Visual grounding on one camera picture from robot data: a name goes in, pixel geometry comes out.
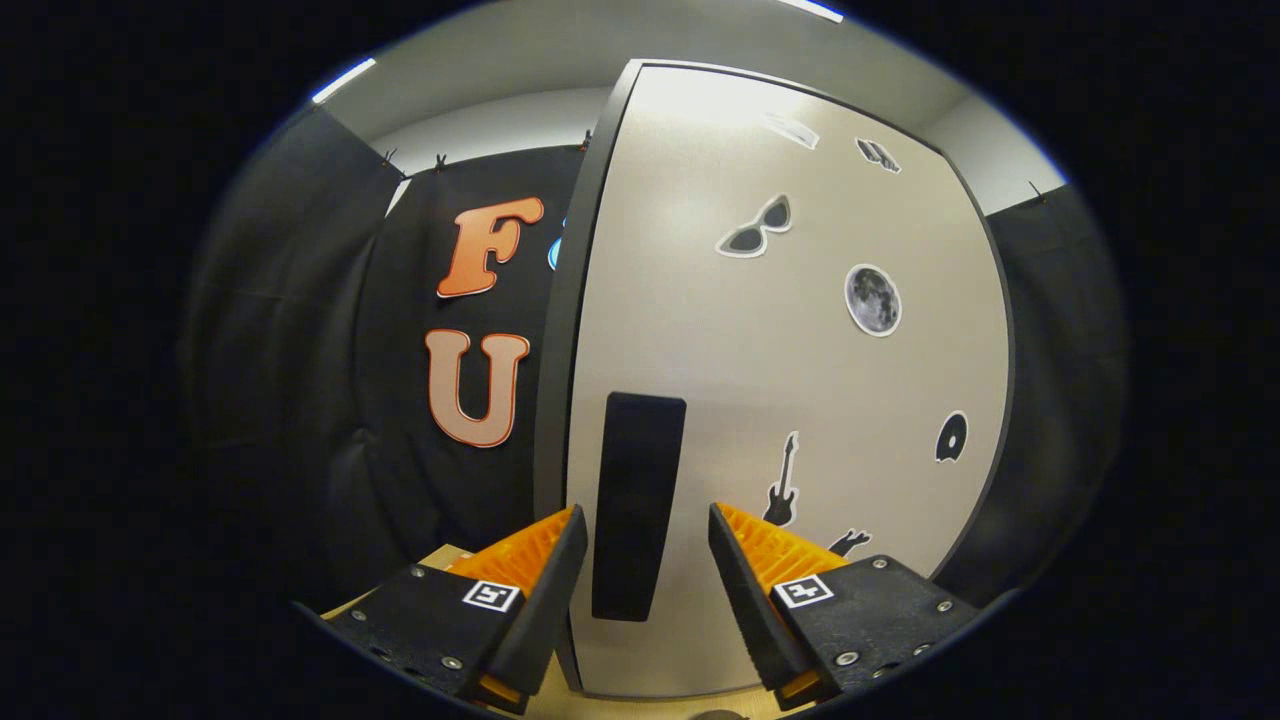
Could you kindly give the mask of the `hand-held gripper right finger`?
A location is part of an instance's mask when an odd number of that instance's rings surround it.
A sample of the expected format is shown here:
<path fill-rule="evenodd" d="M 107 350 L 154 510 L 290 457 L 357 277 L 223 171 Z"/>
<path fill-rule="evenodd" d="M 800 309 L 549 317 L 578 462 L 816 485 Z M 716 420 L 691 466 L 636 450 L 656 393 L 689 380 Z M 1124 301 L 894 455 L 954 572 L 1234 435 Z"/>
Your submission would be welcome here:
<path fill-rule="evenodd" d="M 986 619 L 896 559 L 851 561 L 727 503 L 708 509 L 708 544 L 760 684 L 783 711 L 869 694 Z"/>

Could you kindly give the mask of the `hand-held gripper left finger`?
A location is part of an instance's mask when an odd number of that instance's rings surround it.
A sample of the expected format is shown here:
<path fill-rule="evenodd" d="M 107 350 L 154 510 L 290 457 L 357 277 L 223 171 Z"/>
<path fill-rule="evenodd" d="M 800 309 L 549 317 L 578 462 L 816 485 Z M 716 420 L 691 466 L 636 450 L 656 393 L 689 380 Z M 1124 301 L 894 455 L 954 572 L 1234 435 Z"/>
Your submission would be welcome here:
<path fill-rule="evenodd" d="M 411 564 L 325 612 L 323 629 L 431 694 L 521 715 L 561 642 L 586 548 L 573 505 L 448 568 Z"/>

